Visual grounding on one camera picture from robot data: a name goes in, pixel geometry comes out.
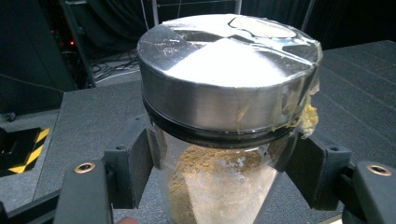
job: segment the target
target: black table surface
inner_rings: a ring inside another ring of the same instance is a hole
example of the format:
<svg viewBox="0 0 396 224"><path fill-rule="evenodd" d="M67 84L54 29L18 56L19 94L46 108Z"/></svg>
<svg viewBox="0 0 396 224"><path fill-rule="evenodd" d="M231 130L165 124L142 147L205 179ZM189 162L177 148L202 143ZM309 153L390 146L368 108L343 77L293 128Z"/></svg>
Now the black table surface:
<svg viewBox="0 0 396 224"><path fill-rule="evenodd" d="M381 41L324 51L316 132L353 151L353 161L378 161L396 167L396 44ZM35 199L62 186L64 170L74 161L100 159L106 145L129 119L144 112L140 81L64 96ZM334 212L309 209L286 175L280 178L265 212L265 223L318 223ZM141 207L120 210L115 218L136 217L140 223L166 223L154 171Z"/></svg>

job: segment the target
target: transparent cylinder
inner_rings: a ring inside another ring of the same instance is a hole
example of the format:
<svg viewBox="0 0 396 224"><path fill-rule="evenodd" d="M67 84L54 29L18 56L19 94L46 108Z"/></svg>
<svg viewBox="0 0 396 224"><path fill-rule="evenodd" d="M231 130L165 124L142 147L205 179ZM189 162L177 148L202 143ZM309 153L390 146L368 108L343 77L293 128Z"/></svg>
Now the transparent cylinder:
<svg viewBox="0 0 396 224"><path fill-rule="evenodd" d="M220 149L175 138L148 121L148 141L170 223L253 223L278 174L289 137Z"/></svg>

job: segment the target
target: shiny metal cap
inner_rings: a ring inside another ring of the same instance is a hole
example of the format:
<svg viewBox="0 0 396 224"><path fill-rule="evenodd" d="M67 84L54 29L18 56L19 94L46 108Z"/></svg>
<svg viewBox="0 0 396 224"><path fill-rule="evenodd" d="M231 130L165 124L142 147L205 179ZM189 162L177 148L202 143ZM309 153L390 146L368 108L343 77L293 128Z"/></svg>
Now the shiny metal cap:
<svg viewBox="0 0 396 224"><path fill-rule="evenodd" d="M318 41L275 21L204 15L146 32L137 52L146 107L217 133L271 132L300 116L318 84Z"/></svg>

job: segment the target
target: yellow and black hazard stripe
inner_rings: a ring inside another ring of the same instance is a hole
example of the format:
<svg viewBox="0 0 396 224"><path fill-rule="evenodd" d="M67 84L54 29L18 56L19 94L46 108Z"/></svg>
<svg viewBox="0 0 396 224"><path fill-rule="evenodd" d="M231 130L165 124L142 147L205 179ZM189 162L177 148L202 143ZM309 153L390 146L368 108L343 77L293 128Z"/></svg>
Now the yellow and black hazard stripe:
<svg viewBox="0 0 396 224"><path fill-rule="evenodd" d="M44 143L49 133L50 133L50 129L44 129L40 132L37 139L35 140L35 146L24 165L10 167L7 170L1 172L2 174L0 174L0 176L21 174L23 172L32 170L35 167L35 163L37 162L38 156L41 154Z"/></svg>

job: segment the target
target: cylindrical container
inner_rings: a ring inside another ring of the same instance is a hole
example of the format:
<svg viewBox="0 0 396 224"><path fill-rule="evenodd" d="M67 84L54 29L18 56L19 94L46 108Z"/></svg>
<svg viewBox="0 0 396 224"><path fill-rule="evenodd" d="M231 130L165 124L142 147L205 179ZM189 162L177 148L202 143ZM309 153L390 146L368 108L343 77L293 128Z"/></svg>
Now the cylindrical container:
<svg viewBox="0 0 396 224"><path fill-rule="evenodd" d="M253 223L287 164L320 44L274 21L167 21L137 48L148 141L171 223Z"/></svg>

